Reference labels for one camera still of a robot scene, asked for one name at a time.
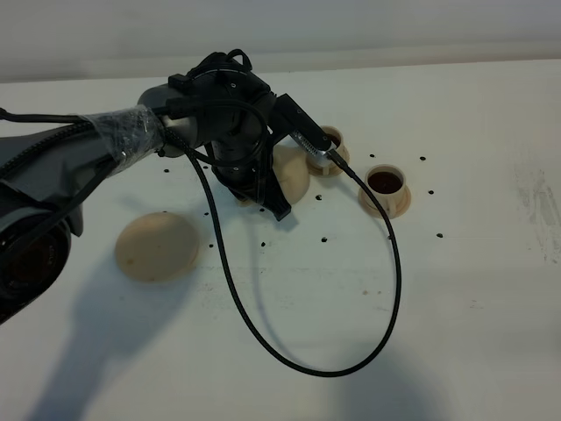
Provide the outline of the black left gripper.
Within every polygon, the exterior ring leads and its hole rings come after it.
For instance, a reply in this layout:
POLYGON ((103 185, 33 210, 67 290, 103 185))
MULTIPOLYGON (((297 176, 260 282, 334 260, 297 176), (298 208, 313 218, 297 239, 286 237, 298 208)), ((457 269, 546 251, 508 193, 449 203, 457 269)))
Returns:
MULTIPOLYGON (((323 130, 321 126, 287 94, 232 100, 211 109, 209 117, 209 157, 215 161, 211 167, 216 178, 240 202, 257 203, 276 220, 288 216, 291 204, 273 171, 273 148, 299 147, 290 137, 292 131, 305 134, 323 130)), ((310 157, 319 166, 327 161, 327 154, 310 157)))

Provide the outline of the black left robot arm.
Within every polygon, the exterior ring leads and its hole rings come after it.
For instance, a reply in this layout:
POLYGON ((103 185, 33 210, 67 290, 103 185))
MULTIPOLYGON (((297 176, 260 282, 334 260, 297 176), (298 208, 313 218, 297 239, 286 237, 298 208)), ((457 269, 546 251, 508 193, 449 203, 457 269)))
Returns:
POLYGON ((235 49, 144 92, 131 108, 93 115, 13 114, 46 130, 1 141, 1 318, 52 286, 83 231, 82 203, 107 178, 156 153, 208 164, 237 198, 276 218, 291 210, 273 148, 292 138, 317 161, 333 142, 288 95, 276 95, 235 49))

